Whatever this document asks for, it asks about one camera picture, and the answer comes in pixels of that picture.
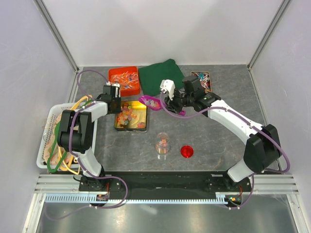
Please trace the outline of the magenta plastic scoop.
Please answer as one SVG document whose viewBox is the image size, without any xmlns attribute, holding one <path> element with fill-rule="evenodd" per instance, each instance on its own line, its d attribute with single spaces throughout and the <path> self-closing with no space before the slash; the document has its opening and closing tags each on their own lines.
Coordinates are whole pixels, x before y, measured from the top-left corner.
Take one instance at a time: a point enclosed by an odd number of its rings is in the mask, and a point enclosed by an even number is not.
<svg viewBox="0 0 311 233">
<path fill-rule="evenodd" d="M 174 96 L 174 98 L 173 98 L 173 100 L 178 101 L 181 105 L 181 112 L 180 113 L 172 113 L 172 112 L 168 111 L 166 109 L 165 102 L 162 102 L 161 99 L 157 99 L 157 98 L 152 97 L 152 96 L 143 95 L 143 96 L 139 97 L 138 100 L 140 103 L 144 104 L 145 106 L 147 106 L 148 108 L 150 108 L 153 111 L 163 110 L 166 113 L 168 113 L 169 115 L 176 117 L 176 118 L 180 118 L 180 119 L 187 119 L 188 118 L 186 116 L 186 112 L 183 110 L 183 107 L 187 107 L 187 99 L 185 99 L 184 97 Z"/>
</svg>

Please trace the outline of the gold tin with star candies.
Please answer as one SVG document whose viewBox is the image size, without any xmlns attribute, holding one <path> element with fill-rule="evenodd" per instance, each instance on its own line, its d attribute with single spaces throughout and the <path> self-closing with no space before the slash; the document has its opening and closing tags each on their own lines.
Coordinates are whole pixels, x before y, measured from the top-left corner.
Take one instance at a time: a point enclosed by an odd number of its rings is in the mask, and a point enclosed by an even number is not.
<svg viewBox="0 0 311 233">
<path fill-rule="evenodd" d="M 122 101 L 116 114 L 114 128 L 124 133 L 144 133 L 148 126 L 148 109 L 139 101 Z"/>
</svg>

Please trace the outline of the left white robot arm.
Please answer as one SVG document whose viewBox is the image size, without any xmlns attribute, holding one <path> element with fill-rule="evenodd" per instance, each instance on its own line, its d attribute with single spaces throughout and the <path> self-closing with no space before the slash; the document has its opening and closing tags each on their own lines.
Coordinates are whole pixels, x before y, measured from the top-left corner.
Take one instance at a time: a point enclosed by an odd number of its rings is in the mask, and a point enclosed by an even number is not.
<svg viewBox="0 0 311 233">
<path fill-rule="evenodd" d="M 105 189 L 107 180 L 104 168 L 92 150 L 95 121 L 108 114 L 121 112 L 121 87 L 107 83 L 99 98 L 78 110 L 62 112 L 57 144 L 77 158 L 83 175 L 91 177 L 90 186 L 96 191 Z"/>
</svg>

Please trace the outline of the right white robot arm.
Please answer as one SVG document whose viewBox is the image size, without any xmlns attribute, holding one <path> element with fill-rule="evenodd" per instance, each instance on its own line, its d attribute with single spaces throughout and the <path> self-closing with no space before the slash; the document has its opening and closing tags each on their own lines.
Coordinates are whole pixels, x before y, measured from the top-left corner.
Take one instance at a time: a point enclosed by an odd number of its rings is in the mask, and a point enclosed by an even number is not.
<svg viewBox="0 0 311 233">
<path fill-rule="evenodd" d="M 184 107 L 192 107 L 202 114 L 222 124 L 234 133 L 245 145 L 243 158 L 229 168 L 223 178 L 223 187 L 234 191 L 244 178 L 263 172 L 281 156 L 278 132 L 275 126 L 263 126 L 231 108 L 220 96 L 206 92 L 199 78 L 185 77 L 182 91 L 175 87 L 174 81 L 163 80 L 160 93 L 167 94 L 161 104 L 172 116 L 181 118 Z"/>
</svg>

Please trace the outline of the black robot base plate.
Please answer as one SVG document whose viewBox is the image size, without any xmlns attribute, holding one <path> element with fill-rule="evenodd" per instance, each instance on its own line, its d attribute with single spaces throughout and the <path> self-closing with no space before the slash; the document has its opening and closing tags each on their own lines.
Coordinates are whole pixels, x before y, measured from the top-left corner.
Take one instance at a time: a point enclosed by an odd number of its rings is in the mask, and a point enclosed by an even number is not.
<svg viewBox="0 0 311 233">
<path fill-rule="evenodd" d="M 99 178 L 83 176 L 80 180 L 80 191 L 94 191 L 96 187 L 104 188 L 107 183 L 115 179 L 122 183 L 125 181 L 128 190 L 170 190 L 189 189 L 195 192 L 249 192 L 251 183 L 244 178 L 235 183 L 229 179 L 224 171 L 147 171 L 147 172 L 102 172 Z"/>
</svg>

